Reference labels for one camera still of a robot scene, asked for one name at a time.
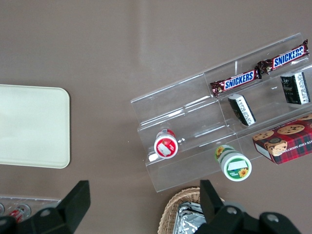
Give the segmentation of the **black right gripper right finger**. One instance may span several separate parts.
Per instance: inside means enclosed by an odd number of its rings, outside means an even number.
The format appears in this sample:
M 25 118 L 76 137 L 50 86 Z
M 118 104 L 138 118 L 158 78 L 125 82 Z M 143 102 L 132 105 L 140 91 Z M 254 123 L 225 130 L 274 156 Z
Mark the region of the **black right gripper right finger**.
M 275 212 L 250 216 L 234 205 L 224 205 L 209 180 L 200 181 L 200 206 L 206 223 L 197 234 L 299 234 L 297 227 L 284 215 Z

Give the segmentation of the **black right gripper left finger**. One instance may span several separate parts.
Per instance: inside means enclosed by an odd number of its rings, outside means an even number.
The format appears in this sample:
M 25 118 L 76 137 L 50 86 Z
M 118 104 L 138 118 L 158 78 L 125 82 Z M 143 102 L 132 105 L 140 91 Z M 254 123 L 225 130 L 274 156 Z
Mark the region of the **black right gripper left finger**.
M 12 216 L 0 218 L 2 234 L 73 234 L 91 204 L 88 180 L 79 181 L 55 207 L 38 211 L 29 219 L 17 223 Z

